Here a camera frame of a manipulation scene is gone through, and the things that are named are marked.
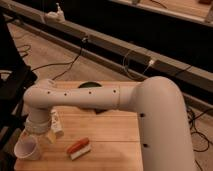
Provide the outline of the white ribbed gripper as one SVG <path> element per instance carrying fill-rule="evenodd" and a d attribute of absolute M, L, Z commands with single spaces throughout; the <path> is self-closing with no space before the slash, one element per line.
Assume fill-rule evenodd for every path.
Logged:
<path fill-rule="evenodd" d="M 25 130 L 29 134 L 45 134 L 48 132 L 51 128 L 51 121 L 43 122 L 43 123 L 36 123 L 32 122 L 30 120 L 26 120 L 25 123 Z M 46 139 L 48 140 L 49 143 L 54 144 L 56 142 L 56 135 L 55 133 L 50 130 L 46 135 Z"/>

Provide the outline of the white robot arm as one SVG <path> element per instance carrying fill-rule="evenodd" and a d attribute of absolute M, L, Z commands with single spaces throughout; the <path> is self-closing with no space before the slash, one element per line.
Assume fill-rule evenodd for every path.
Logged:
<path fill-rule="evenodd" d="M 31 134 L 50 129 L 50 110 L 55 106 L 134 112 L 139 117 L 144 171 L 196 171 L 184 98 L 168 78 L 74 89 L 58 88 L 45 79 L 25 91 L 24 102 L 29 107 L 26 130 Z"/>

